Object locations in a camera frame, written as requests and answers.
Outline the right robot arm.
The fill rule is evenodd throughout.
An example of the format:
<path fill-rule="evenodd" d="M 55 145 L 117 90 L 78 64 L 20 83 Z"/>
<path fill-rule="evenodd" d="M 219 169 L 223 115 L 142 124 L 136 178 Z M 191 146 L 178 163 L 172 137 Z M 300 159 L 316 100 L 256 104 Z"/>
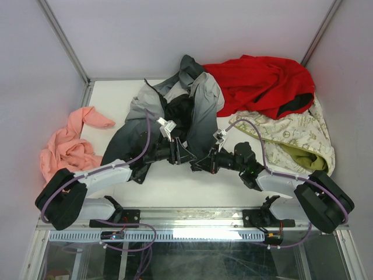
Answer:
<path fill-rule="evenodd" d="M 274 192 L 261 206 L 255 219 L 260 227 L 282 220 L 308 221 L 324 233 L 332 233 L 346 222 L 355 205 L 352 199 L 324 172 L 307 177 L 270 171 L 256 160 L 248 142 L 235 145 L 232 153 L 218 146 L 192 164 L 193 171 L 215 174 L 224 168 L 238 172 L 246 187 L 259 192 Z"/>

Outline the dark grey zip jacket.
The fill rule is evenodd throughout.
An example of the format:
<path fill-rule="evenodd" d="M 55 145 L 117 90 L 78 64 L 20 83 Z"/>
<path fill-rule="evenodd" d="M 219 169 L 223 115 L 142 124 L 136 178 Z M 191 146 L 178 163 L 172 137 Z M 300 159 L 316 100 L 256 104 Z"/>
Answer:
<path fill-rule="evenodd" d="M 171 139 L 179 137 L 183 145 L 201 160 L 216 143 L 217 113 L 224 106 L 224 97 L 215 78 L 191 56 L 185 55 L 179 71 L 157 85 L 148 82 L 130 103 L 124 125 L 110 140 L 102 165 L 116 159 L 129 161 L 138 156 L 150 137 L 155 144 L 164 138 L 157 119 L 173 120 L 176 127 Z"/>

